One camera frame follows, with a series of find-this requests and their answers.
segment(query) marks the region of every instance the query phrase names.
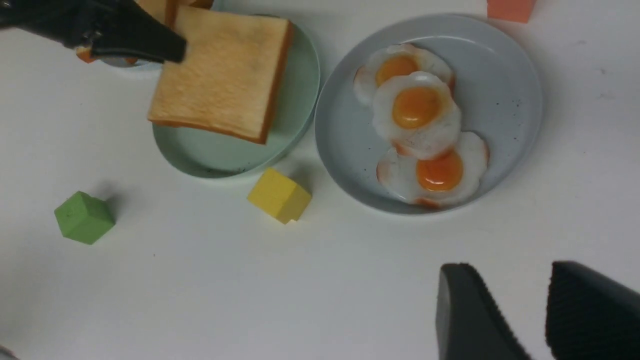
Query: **yellow block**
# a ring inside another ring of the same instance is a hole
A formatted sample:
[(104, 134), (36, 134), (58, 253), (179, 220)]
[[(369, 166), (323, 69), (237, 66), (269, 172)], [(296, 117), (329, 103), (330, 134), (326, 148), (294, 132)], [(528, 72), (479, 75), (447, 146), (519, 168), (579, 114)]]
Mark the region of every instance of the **yellow block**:
[(295, 181), (268, 168), (247, 196), (247, 200), (286, 224), (300, 218), (311, 201), (311, 194)]

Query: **bread slice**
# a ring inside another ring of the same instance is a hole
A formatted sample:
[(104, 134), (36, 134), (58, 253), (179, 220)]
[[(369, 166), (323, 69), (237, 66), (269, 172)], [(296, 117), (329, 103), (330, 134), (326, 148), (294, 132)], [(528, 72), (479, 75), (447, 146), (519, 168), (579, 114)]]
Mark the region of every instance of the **bread slice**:
[(284, 19), (181, 6), (182, 63), (166, 62), (148, 119), (266, 143), (293, 26)]

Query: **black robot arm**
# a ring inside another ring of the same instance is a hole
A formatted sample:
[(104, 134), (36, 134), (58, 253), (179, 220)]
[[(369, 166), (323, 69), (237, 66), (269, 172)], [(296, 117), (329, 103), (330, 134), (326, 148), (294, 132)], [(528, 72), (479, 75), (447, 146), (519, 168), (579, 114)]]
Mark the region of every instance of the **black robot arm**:
[(0, 29), (18, 27), (92, 56), (181, 62), (186, 41), (133, 0), (0, 0)]

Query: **plate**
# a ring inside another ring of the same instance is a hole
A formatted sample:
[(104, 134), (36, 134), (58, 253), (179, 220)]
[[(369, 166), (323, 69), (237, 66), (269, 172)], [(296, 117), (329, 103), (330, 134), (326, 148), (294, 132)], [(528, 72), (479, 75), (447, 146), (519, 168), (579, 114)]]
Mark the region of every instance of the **plate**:
[(304, 135), (320, 90), (320, 61), (309, 36), (294, 25), (273, 125), (266, 145), (186, 127), (153, 125), (160, 153), (185, 174), (221, 179), (273, 164)]
[(468, 204), (495, 188), (531, 150), (542, 122), (543, 94), (525, 51), (489, 24), (457, 15), (428, 15), (391, 25), (363, 40), (336, 66), (316, 106), (316, 142), (333, 180), (375, 209), (403, 215), (441, 212), (396, 200), (376, 179), (390, 148), (371, 126), (372, 113), (353, 93), (353, 77), (370, 54), (411, 42), (443, 58), (456, 73), (454, 99), (463, 131), (474, 131), (491, 151), (489, 167)]

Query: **stacked fried eggs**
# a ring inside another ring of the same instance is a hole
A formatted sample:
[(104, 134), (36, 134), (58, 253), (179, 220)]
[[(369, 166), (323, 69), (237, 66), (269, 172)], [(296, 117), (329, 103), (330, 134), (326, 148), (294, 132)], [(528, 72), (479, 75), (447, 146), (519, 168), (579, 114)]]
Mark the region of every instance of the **stacked fried eggs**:
[(373, 127), (391, 144), (378, 162), (378, 181), (401, 201), (459, 204), (486, 172), (489, 150), (475, 133), (461, 132), (454, 86), (443, 59), (411, 44), (376, 51), (356, 72), (356, 98), (371, 108)]

